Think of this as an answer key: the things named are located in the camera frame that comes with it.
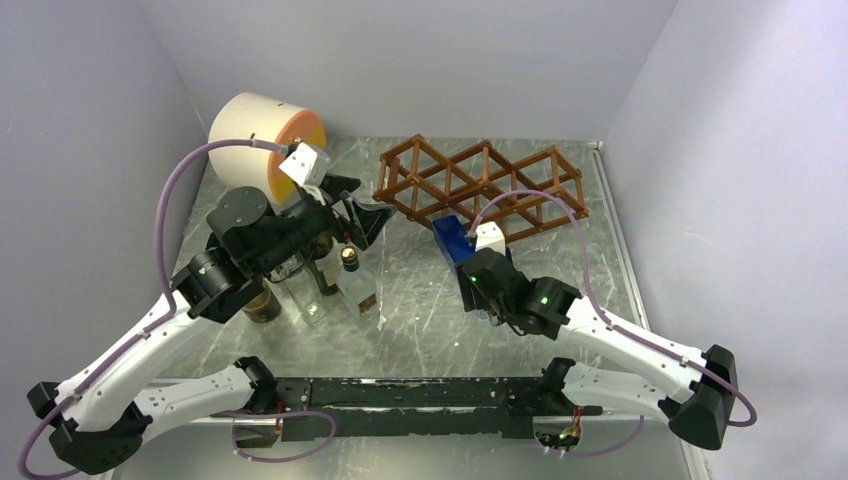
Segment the blue square glass bottle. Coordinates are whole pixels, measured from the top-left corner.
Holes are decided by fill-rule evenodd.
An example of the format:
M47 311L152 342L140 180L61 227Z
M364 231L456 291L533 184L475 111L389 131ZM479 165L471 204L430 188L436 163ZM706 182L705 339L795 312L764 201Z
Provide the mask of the blue square glass bottle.
M448 215L432 222L432 232L450 271L456 276L458 266L475 253L465 227L457 216Z

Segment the clear bottle black gold cap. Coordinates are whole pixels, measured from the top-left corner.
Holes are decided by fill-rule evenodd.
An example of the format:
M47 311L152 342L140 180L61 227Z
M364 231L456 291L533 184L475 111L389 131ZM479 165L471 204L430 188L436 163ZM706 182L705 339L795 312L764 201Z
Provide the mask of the clear bottle black gold cap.
M343 247L339 257L342 270L336 280L337 286L351 314L362 317L377 303L375 276L361 265L354 247Z

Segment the brown wooden wine rack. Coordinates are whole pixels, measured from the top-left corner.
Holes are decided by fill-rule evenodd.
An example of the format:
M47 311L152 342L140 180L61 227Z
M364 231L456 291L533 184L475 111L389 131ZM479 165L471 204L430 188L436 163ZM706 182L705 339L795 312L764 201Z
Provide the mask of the brown wooden wine rack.
M465 227L481 217L514 242L570 222L531 190L558 198L575 218L586 218L582 179L580 169L555 146L511 160L490 140L446 154L416 134L380 155L373 199L394 205L407 220L430 230L451 214Z

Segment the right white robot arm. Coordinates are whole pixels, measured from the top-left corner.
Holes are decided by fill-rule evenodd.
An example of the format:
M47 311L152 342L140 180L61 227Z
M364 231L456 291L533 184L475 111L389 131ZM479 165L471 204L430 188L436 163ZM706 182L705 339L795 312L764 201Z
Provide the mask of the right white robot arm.
M438 221L435 237L453 268L468 311L486 313L518 335L585 346L622 366L607 371L554 360L539 391L550 413L606 404L663 420L681 440L706 450L723 446L731 427L756 421L739 390L736 359L725 347L702 351L663 338L604 309L588 273L577 289L552 277L527 278L508 255L504 233L477 215L470 226Z

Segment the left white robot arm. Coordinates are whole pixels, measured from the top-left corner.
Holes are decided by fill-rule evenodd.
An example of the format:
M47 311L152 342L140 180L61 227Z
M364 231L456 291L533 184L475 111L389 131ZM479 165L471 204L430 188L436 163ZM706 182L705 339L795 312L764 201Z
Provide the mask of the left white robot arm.
M273 270L321 235L356 239L359 186L329 174L316 194L302 193L282 212L255 187L229 190L207 214L205 250L166 280L148 313L78 374L28 392L39 431L69 473L112 470L153 438L209 415L280 416L277 381L254 356L163 390L150 383L185 343L225 325L261 295Z

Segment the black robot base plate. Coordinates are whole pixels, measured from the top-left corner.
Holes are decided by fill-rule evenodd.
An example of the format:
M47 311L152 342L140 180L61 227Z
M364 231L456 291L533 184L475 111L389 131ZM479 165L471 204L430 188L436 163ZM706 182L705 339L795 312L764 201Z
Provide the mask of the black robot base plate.
M329 420L284 421L283 441L313 440L330 432L339 437L498 434L533 439L537 419L603 411L599 405L575 405L540 377L280 377L269 403L241 410L253 417L302 411L330 415Z

